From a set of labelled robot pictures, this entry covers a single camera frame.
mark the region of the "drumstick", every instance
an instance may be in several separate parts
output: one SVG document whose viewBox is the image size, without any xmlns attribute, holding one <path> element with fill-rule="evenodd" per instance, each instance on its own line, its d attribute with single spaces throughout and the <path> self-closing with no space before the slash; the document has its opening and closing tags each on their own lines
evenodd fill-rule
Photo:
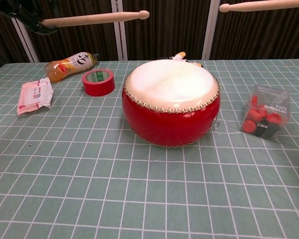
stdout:
<svg viewBox="0 0 299 239">
<path fill-rule="evenodd" d="M 229 11 L 263 11 L 299 7 L 299 0 L 265 0 L 251 1 L 237 4 L 222 4 L 219 7 L 221 12 Z"/>
<path fill-rule="evenodd" d="M 113 12 L 104 14 L 84 15 L 84 16 L 72 16 L 51 18 L 42 21 L 45 26 L 80 26 L 100 23 L 111 23 L 117 21 L 129 21 L 135 19 L 146 19 L 150 16 L 148 11 L 142 10 L 140 12 Z"/>
</svg>

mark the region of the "drum rim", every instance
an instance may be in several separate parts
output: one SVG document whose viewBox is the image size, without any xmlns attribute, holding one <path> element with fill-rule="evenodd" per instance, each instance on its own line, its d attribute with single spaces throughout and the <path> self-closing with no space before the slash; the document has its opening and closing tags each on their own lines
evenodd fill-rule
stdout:
<svg viewBox="0 0 299 239">
<path fill-rule="evenodd" d="M 134 70 L 131 70 L 127 76 L 125 77 L 124 79 L 124 84 L 123 84 L 123 92 L 129 97 L 129 99 L 133 102 L 135 102 L 136 104 L 148 109 L 148 110 L 153 110 L 153 111 L 156 111 L 156 112 L 160 112 L 160 113 L 169 113 L 169 114 L 184 114 L 184 113 L 191 113 L 191 112 L 195 112 L 195 111 L 199 111 L 203 108 L 206 108 L 207 106 L 211 105 L 213 102 L 215 102 L 217 100 L 217 98 L 219 97 L 220 95 L 220 85 L 219 85 L 219 81 L 217 80 L 217 78 L 212 74 L 211 76 L 213 77 L 213 79 L 216 81 L 216 84 L 217 84 L 217 91 L 216 93 L 214 94 L 214 96 L 209 99 L 208 101 L 206 101 L 205 103 L 199 105 L 199 106 L 194 106 L 194 107 L 189 107 L 187 109 L 185 108 L 182 108 L 182 109 L 177 109 L 177 108 L 168 108 L 168 109 L 165 109 L 165 108 L 159 108 L 157 106 L 153 106 L 153 105 L 148 105 L 146 102 L 141 102 L 140 100 L 138 100 L 135 96 L 133 96 L 127 89 L 127 81 L 129 79 L 129 76 L 131 75 L 131 73 L 133 72 Z"/>
</svg>

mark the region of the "plastic bottle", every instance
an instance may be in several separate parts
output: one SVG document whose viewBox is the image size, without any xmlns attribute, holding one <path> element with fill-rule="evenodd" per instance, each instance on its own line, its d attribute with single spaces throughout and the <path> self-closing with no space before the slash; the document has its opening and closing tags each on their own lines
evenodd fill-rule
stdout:
<svg viewBox="0 0 299 239">
<path fill-rule="evenodd" d="M 74 73 L 86 71 L 96 63 L 97 54 L 80 52 L 63 60 L 51 61 L 44 68 L 50 82 L 58 82 Z"/>
</svg>

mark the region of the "red tape roll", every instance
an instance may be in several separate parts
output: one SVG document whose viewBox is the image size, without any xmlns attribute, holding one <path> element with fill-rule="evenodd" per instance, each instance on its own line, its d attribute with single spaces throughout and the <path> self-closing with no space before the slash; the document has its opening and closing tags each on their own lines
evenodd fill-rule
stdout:
<svg viewBox="0 0 299 239">
<path fill-rule="evenodd" d="M 90 96 L 104 96 L 115 89 L 114 74 L 107 69 L 94 69 L 82 76 L 85 92 Z"/>
</svg>

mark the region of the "red drum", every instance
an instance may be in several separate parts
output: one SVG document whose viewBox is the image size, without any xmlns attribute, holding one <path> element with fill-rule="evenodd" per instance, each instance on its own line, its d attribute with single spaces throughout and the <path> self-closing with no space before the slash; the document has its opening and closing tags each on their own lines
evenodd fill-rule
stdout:
<svg viewBox="0 0 299 239">
<path fill-rule="evenodd" d="M 142 139 L 159 146 L 182 146 L 198 141 L 216 122 L 219 84 L 195 64 L 150 61 L 126 77 L 122 107 L 131 129 Z"/>
</svg>

